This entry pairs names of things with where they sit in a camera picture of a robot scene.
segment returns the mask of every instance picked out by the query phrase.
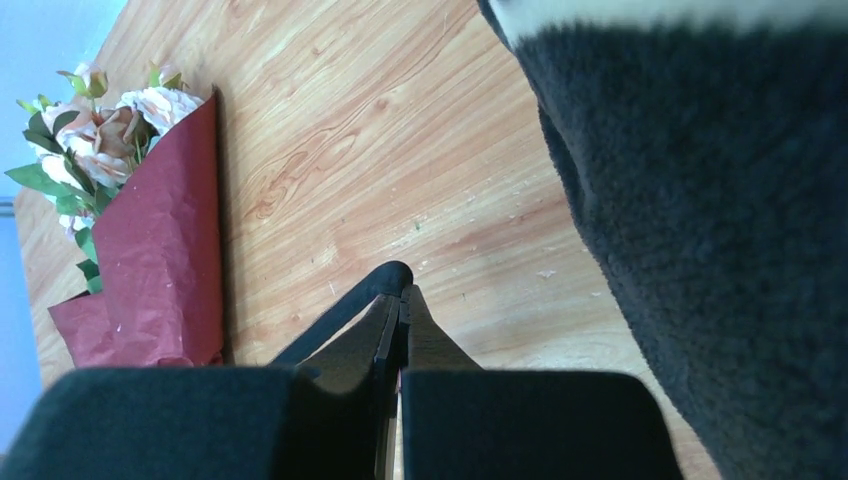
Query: bouquet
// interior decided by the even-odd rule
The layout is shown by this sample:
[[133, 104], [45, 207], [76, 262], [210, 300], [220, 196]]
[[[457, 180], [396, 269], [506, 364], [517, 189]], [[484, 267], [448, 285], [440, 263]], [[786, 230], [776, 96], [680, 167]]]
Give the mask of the bouquet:
[[87, 291], [49, 309], [74, 364], [219, 363], [215, 95], [203, 101], [151, 64], [146, 88], [106, 107], [99, 67], [58, 73], [81, 101], [18, 101], [37, 161], [6, 174], [56, 205], [87, 257], [77, 265]]

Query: black fleece jacket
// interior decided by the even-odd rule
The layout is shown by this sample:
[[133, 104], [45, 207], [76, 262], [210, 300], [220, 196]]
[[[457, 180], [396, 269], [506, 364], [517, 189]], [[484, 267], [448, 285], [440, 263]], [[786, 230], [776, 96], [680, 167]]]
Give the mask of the black fleece jacket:
[[723, 476], [848, 479], [846, 35], [577, 23], [509, 47], [480, 7], [538, 97], [580, 235]]

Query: rose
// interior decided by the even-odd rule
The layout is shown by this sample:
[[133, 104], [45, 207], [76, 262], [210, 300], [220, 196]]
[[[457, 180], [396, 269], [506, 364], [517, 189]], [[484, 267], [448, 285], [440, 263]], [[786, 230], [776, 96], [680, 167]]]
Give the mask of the rose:
[[135, 153], [135, 143], [147, 142], [147, 129], [141, 122], [138, 110], [121, 107], [115, 110], [104, 108], [97, 120], [97, 135], [94, 150], [116, 158], [124, 158]]
[[74, 188], [82, 189], [79, 182], [65, 168], [65, 157], [48, 153], [41, 157], [41, 169], [56, 183], [67, 183]]
[[118, 105], [138, 109], [159, 135], [165, 135], [202, 103], [200, 98], [180, 90], [150, 87], [121, 95]]
[[73, 239], [74, 233], [94, 225], [94, 218], [91, 212], [80, 210], [77, 215], [59, 215], [59, 225], [65, 227], [65, 235]]
[[100, 98], [109, 89], [109, 79], [97, 64], [91, 62], [80, 63], [74, 73], [60, 70], [59, 75], [67, 78], [74, 87], [77, 95], [86, 98]]
[[115, 188], [127, 183], [132, 173], [129, 165], [131, 160], [115, 158], [106, 153], [77, 155], [76, 161], [92, 180], [106, 188]]
[[79, 128], [64, 128], [56, 140], [74, 153], [88, 176], [109, 188], [126, 183], [135, 161], [135, 143], [146, 143], [147, 126], [131, 107], [102, 109]]
[[53, 133], [53, 125], [56, 123], [56, 119], [59, 118], [59, 115], [65, 112], [77, 112], [77, 118], [62, 127], [60, 132], [56, 133], [68, 130], [80, 130], [89, 126], [94, 126], [90, 108], [81, 105], [74, 105], [73, 103], [58, 103], [55, 106], [44, 107], [44, 112], [41, 114], [41, 118], [44, 119], [44, 124], [47, 125], [47, 130]]

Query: wrapping paper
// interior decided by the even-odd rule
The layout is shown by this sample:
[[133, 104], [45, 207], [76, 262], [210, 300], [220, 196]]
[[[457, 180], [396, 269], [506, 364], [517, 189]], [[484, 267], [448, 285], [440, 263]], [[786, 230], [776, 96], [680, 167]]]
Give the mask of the wrapping paper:
[[95, 223], [103, 291], [49, 309], [77, 367], [221, 362], [216, 113], [163, 136]]

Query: wood grain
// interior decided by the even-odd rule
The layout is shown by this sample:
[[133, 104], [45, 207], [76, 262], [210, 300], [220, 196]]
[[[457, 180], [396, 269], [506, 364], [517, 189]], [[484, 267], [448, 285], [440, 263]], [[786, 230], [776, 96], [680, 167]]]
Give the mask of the wood grain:
[[[662, 404], [687, 477], [718, 478], [583, 247], [534, 97], [472, 3], [130, 0], [98, 61], [114, 92], [142, 86], [147, 60], [223, 94], [238, 363], [267, 362], [398, 259], [482, 365], [637, 375]], [[46, 308], [82, 290], [80, 255], [37, 194], [22, 193], [16, 209], [50, 384], [70, 360]]]

